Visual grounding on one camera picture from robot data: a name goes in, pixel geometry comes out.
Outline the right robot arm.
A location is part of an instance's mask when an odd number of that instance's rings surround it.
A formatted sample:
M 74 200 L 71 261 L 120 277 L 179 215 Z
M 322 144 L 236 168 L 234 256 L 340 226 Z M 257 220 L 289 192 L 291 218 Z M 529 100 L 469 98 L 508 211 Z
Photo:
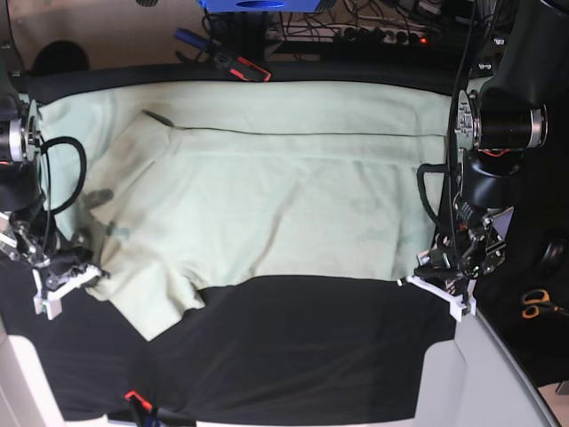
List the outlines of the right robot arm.
M 1 253 L 31 269 L 36 286 L 35 312 L 53 320 L 62 300 L 108 273 L 93 260 L 85 235 L 63 236 L 55 217 L 71 207 L 84 186 L 87 159 L 75 138 L 44 140 L 36 101 L 21 98 L 12 79 L 22 70 L 8 3 L 1 3 Z M 76 150 L 79 177 L 72 195 L 52 207 L 49 150 L 69 145 Z

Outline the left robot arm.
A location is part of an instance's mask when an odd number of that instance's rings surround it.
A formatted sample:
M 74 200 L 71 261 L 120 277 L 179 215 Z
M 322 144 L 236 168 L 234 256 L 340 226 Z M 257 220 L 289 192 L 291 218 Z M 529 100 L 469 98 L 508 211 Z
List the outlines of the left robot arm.
M 477 281 L 505 261 L 509 224 L 527 183 L 525 153 L 548 139 L 547 105 L 567 70 L 568 3 L 521 2 L 493 76 L 478 90 L 453 90 L 445 162 L 417 170 L 437 234 L 413 274 L 397 283 L 445 301 L 457 322 L 476 314 Z

